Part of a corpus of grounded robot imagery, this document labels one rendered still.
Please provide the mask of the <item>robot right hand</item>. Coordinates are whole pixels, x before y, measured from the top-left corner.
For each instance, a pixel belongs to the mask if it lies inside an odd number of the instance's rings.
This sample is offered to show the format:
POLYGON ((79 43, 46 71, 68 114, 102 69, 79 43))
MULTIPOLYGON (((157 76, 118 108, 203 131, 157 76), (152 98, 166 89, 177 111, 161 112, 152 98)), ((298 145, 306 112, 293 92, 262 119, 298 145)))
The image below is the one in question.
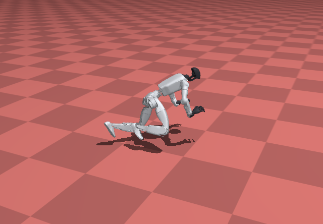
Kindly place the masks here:
POLYGON ((202 107, 202 106, 196 106, 194 109, 193 109, 193 111, 192 111, 192 115, 190 116, 190 118, 191 117, 193 117, 194 116, 194 114, 198 114, 198 113, 200 113, 200 112, 205 112, 205 110, 204 110, 204 108, 202 107))

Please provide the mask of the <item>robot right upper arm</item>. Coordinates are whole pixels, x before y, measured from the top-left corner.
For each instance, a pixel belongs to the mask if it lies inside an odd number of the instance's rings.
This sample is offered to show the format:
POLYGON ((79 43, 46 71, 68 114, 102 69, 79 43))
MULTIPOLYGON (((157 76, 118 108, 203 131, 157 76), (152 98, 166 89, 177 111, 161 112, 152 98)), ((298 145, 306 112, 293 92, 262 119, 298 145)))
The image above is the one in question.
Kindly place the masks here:
POLYGON ((189 83, 182 79, 181 83, 180 83, 180 87, 182 88, 182 99, 181 99, 181 104, 184 105, 184 104, 187 104, 186 102, 186 98, 187 98, 187 95, 188 95, 188 87, 189 87, 189 83))

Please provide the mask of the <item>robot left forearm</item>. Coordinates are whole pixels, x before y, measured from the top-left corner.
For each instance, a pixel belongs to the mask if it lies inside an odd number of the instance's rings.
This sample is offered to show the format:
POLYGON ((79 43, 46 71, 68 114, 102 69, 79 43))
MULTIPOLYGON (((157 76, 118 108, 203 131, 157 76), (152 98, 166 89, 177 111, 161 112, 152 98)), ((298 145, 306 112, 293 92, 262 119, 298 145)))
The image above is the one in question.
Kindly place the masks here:
POLYGON ((171 102, 174 104, 174 106, 178 106, 179 104, 176 104, 176 97, 175 97, 175 94, 172 93, 172 94, 169 94, 169 97, 171 98, 171 102))

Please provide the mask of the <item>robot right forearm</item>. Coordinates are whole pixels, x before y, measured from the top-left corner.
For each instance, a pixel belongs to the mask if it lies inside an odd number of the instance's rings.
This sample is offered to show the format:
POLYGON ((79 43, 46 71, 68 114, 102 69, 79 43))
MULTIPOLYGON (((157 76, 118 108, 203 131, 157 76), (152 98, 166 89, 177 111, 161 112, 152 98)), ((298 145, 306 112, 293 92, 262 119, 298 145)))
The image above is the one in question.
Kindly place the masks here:
POLYGON ((187 102, 187 104, 184 105, 184 109, 185 109, 185 111, 187 113, 188 118, 190 118, 190 116, 192 115, 192 110, 190 108, 190 104, 189 104, 188 98, 186 98, 186 102, 187 102))

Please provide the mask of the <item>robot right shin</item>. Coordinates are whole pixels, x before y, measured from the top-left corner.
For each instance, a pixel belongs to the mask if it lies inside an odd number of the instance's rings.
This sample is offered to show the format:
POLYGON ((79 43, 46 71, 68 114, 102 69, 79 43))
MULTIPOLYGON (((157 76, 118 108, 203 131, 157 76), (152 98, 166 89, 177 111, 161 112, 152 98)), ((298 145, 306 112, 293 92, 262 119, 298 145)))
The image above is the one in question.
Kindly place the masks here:
POLYGON ((139 130, 141 131, 144 131, 149 134, 157 135, 157 136, 161 136, 161 134, 165 134, 167 132, 166 127, 154 126, 154 125, 148 125, 148 126, 137 125, 136 128, 140 128, 139 130))

